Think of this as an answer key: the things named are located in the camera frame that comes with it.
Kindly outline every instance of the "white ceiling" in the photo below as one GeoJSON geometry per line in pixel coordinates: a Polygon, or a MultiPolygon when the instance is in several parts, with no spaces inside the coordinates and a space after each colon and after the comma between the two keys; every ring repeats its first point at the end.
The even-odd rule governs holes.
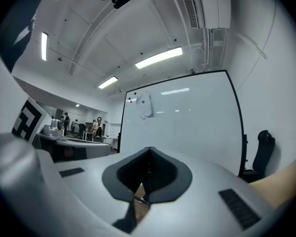
{"type": "Polygon", "coordinates": [[[115,10],[110,1],[43,0],[36,15],[32,40],[17,62],[37,74],[68,75],[83,87],[113,95],[167,78],[202,71],[202,29],[190,26],[183,0],[177,0],[191,43],[173,0],[132,0],[115,10]],[[48,61],[41,59],[41,32],[49,34],[48,61]],[[183,55],[139,70],[135,63],[169,48],[181,46],[183,55]],[[61,56],[68,57],[76,63],[61,56]],[[119,80],[97,87],[111,76],[119,80]]]}

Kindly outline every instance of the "whiteboard frame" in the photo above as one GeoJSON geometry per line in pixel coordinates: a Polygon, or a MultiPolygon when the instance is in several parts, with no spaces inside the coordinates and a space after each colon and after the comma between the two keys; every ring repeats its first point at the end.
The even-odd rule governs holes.
{"type": "Polygon", "coordinates": [[[181,79],[181,78],[185,78],[185,77],[192,77],[192,76],[210,74],[210,73],[221,73],[221,72],[225,72],[226,73],[226,75],[227,75],[227,77],[229,79],[229,82],[231,84],[231,87],[232,87],[232,90],[233,90],[233,93],[235,95],[235,99],[236,99],[236,102],[237,102],[237,106],[238,106],[240,123],[241,123],[241,136],[242,136],[242,151],[241,151],[241,161],[240,161],[240,168],[239,168],[239,174],[238,174],[238,176],[239,177],[243,176],[243,172],[245,170],[245,164],[246,164],[246,157],[247,157],[247,136],[244,134],[242,114],[241,114],[241,109],[240,109],[240,104],[239,104],[239,100],[238,100],[238,97],[237,97],[237,93],[236,93],[236,90],[235,90],[235,88],[233,86],[233,83],[231,81],[231,78],[230,78],[230,76],[229,76],[229,74],[228,74],[228,72],[226,70],[207,71],[207,72],[202,72],[202,73],[195,73],[195,74],[192,74],[192,75],[185,75],[185,76],[181,76],[181,77],[175,77],[175,78],[171,78],[171,79],[168,79],[168,80],[163,80],[163,81],[151,83],[151,84],[148,84],[148,85],[145,85],[145,86],[142,86],[142,87],[133,88],[131,90],[128,90],[126,92],[125,100],[124,100],[122,124],[121,124],[121,128],[120,128],[120,133],[119,133],[119,145],[118,145],[117,153],[120,152],[120,144],[121,144],[121,141],[122,141],[122,133],[123,133],[123,121],[124,121],[125,104],[126,104],[126,100],[127,100],[127,94],[129,92],[134,91],[134,90],[138,90],[138,89],[142,89],[142,88],[146,88],[146,87],[149,87],[149,86],[152,86],[152,85],[155,85],[155,84],[159,84],[159,83],[162,83],[162,82],[166,82],[166,81],[181,79]]]}

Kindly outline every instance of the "whiteboard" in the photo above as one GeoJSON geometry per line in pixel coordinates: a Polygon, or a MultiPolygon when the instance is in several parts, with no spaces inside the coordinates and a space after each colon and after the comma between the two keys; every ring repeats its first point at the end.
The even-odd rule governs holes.
{"type": "Polygon", "coordinates": [[[121,153],[153,146],[215,162],[238,175],[246,157],[243,138],[240,106],[226,71],[170,79],[126,94],[121,153]],[[149,102],[151,115],[145,118],[149,102]]]}

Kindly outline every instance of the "white plastic panel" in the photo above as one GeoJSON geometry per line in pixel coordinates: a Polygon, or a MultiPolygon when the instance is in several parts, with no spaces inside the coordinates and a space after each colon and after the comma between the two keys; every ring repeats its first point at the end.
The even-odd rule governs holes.
{"type": "Polygon", "coordinates": [[[22,119],[19,117],[24,114],[28,120],[24,121],[27,129],[23,130],[21,137],[30,132],[27,140],[32,143],[35,135],[40,133],[45,124],[51,124],[51,117],[27,93],[18,85],[13,76],[7,70],[4,62],[0,58],[0,133],[11,133],[13,128],[19,126],[22,119]],[[32,109],[28,110],[25,103],[30,102],[32,109]],[[35,115],[31,111],[39,112],[39,120],[32,121],[35,115]]]}
{"type": "Polygon", "coordinates": [[[230,28],[231,0],[201,1],[203,6],[206,28],[230,28]]]}
{"type": "Polygon", "coordinates": [[[213,161],[238,175],[241,118],[227,73],[183,77],[128,92],[121,153],[149,146],[213,161]],[[140,105],[144,104],[136,99],[146,92],[152,114],[142,119],[140,105]]]}

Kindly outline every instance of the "black opening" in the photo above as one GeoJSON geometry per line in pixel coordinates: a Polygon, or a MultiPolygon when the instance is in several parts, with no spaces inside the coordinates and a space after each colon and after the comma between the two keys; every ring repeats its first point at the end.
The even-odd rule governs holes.
{"type": "Polygon", "coordinates": [[[150,147],[108,166],[102,180],[115,199],[129,202],[125,218],[113,225],[130,233],[136,226],[134,194],[141,183],[149,204],[175,201],[190,186],[192,172],[184,163],[150,147]]]}
{"type": "Polygon", "coordinates": [[[233,190],[220,191],[219,195],[232,212],[243,230],[256,224],[260,217],[233,190]]]}

